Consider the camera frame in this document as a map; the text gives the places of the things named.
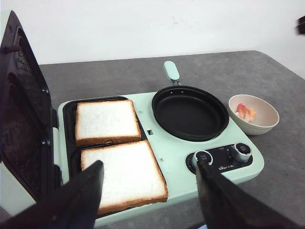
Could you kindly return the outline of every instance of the toast crust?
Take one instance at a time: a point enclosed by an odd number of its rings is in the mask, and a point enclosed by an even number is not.
[[[102,214],[106,214],[109,212],[114,212],[114,211],[121,211],[121,210],[125,210],[127,208],[134,208],[134,207],[139,207],[142,205],[146,205],[146,204],[154,204],[157,202],[166,202],[167,198],[168,198],[168,189],[166,186],[166,182],[165,179],[161,173],[161,170],[159,168],[159,165],[157,163],[157,160],[153,154],[153,150],[149,144],[148,140],[143,140],[143,142],[146,142],[146,144],[148,145],[149,151],[150,151],[150,156],[152,157],[152,161],[154,163],[154,166],[156,168],[156,175],[161,179],[162,184],[163,184],[163,188],[164,188],[164,193],[160,196],[157,197],[152,197],[152,198],[138,198],[138,199],[131,199],[130,201],[126,201],[126,202],[121,202],[119,204],[112,204],[112,205],[107,205],[107,206],[102,206],[99,207],[98,210],[98,214],[102,215]],[[125,143],[125,144],[120,144],[120,145],[114,145],[114,146],[107,146],[107,147],[102,147],[102,148],[111,148],[111,147],[117,147],[117,146],[121,146],[121,145],[131,145],[134,143]],[[85,149],[81,151],[81,169],[84,170],[85,169],[85,164],[84,164],[84,160],[85,160],[85,154],[86,152],[92,151],[92,150],[97,150],[99,148],[92,148],[92,149]]]
[[[137,128],[137,134],[136,135],[129,135],[129,136],[102,136],[102,137],[88,137],[88,138],[80,138],[79,137],[79,126],[78,123],[80,122],[80,111],[79,107],[81,104],[88,104],[88,103],[121,103],[122,101],[131,102],[132,106],[132,113],[133,113],[133,119],[136,123]],[[133,101],[130,99],[126,100],[115,100],[115,101],[100,101],[100,102],[80,102],[77,104],[76,109],[76,124],[75,124],[75,143],[76,146],[84,146],[84,145],[93,145],[93,144],[107,144],[107,143],[113,143],[113,144],[119,144],[119,143],[128,143],[128,142],[137,142],[141,140],[141,131],[140,126],[138,123],[138,119],[136,116],[136,112],[133,106]]]

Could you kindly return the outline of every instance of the pan handle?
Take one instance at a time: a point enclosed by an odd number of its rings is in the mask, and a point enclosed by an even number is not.
[[[173,86],[175,85],[175,83],[177,83],[177,85],[180,85],[179,82],[180,75],[174,62],[165,61],[164,70],[167,77],[172,81]]]

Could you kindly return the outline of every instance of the gray countertop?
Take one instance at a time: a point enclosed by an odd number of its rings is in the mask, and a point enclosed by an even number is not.
[[[224,104],[235,94],[251,94],[277,109],[280,123],[267,134],[250,136],[265,167],[239,187],[305,225],[305,80],[271,57],[224,52],[48,64],[41,70],[57,108],[68,100],[158,91],[170,85],[163,71],[166,60],[176,63],[182,84],[204,89]],[[189,228],[202,221],[199,201],[192,199],[101,228]]]

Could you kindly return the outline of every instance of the white wall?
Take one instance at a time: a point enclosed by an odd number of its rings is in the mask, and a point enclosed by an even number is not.
[[[40,64],[258,50],[305,78],[305,0],[1,0]]]

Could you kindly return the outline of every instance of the control panel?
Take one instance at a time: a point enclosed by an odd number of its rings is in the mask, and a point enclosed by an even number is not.
[[[242,142],[220,146],[212,149],[198,150],[190,153],[185,163],[187,168],[196,174],[198,160],[204,160],[209,165],[216,167],[219,172],[227,172],[233,169],[242,168],[252,163],[252,150]]]

